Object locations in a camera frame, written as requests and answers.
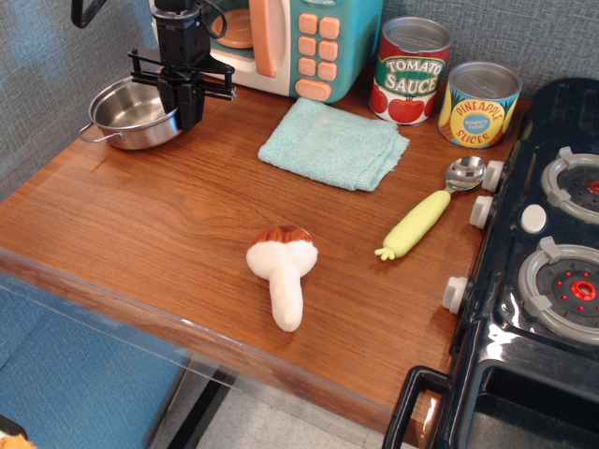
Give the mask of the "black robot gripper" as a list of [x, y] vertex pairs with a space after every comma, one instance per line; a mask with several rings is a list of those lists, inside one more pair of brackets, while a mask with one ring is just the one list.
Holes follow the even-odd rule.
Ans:
[[234, 68], [212, 57], [211, 32], [200, 11], [154, 11], [152, 15], [158, 48], [129, 52], [131, 77], [158, 90], [166, 113], [178, 108], [182, 131], [188, 132], [202, 120], [205, 96], [235, 98]]

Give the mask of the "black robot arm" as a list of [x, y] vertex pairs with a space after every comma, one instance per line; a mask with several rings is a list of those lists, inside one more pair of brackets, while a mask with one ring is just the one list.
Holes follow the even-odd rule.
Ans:
[[214, 59], [211, 40], [215, 33], [208, 25], [209, 10], [225, 13], [213, 1], [155, 1], [158, 49], [129, 52], [132, 80], [157, 89], [166, 113], [177, 111], [184, 133], [202, 120], [205, 98], [233, 100], [235, 68]]

